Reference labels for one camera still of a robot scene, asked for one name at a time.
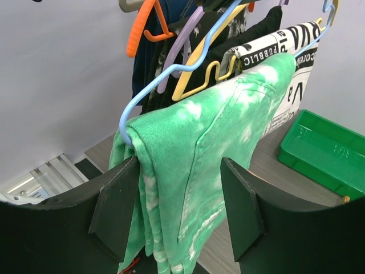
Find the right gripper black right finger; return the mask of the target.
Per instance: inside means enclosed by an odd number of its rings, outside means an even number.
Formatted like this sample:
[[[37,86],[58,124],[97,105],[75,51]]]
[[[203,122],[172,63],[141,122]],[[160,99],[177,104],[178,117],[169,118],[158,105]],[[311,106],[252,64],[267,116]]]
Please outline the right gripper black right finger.
[[[256,192],[234,164],[222,158],[220,170],[233,256],[239,262],[265,235],[265,228]]]

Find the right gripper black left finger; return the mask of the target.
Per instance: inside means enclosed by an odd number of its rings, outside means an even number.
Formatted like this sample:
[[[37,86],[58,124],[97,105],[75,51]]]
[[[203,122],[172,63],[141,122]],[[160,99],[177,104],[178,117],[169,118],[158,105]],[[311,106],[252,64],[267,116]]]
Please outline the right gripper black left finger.
[[[88,234],[118,263],[124,261],[140,164],[133,156],[95,179],[100,188]]]

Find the green white trousers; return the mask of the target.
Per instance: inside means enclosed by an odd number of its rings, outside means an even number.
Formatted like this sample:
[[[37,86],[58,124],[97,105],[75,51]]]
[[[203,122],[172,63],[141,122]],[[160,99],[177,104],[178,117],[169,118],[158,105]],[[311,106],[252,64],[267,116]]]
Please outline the green white trousers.
[[[141,250],[159,273],[192,273],[203,246],[225,220],[220,164],[249,167],[254,149],[285,97],[295,58],[275,54],[245,73],[167,108],[137,116],[115,134],[110,167],[136,156],[139,197],[124,261]]]

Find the light blue wire hanger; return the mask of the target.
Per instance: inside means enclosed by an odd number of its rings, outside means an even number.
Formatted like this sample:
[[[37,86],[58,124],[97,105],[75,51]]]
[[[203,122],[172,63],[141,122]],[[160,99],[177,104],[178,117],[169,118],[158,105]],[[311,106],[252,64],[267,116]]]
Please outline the light blue wire hanger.
[[[220,1],[219,3],[226,9],[225,11],[227,11],[231,5],[236,5],[236,2],[237,1]],[[248,3],[246,1],[240,1],[240,4],[243,5]],[[265,35],[257,42],[252,41],[240,46],[234,46],[225,52],[223,59],[220,62],[220,75],[223,76],[228,72],[230,60],[234,55],[237,59],[234,64],[233,72],[230,76],[237,76],[239,73],[247,71],[276,53],[290,52],[295,55],[297,52],[301,51],[304,47],[313,42],[321,34],[322,28],[323,27],[320,26],[320,21],[308,21]],[[315,42],[310,48],[308,48],[308,50],[316,49],[318,42],[319,41]],[[298,56],[298,58],[300,60],[304,60],[304,54],[305,51]],[[166,83],[170,75],[178,71],[181,72],[182,75],[184,71],[193,72],[197,68],[199,68],[199,66],[189,65],[187,64],[187,61],[183,65],[172,63],[132,98],[124,109],[119,122],[119,134],[125,144],[129,146],[132,145],[132,141],[127,134],[126,123],[133,108],[137,106],[137,104],[140,103],[152,90],[158,89]],[[216,68],[214,67],[211,70],[210,80],[215,80],[215,73]]]

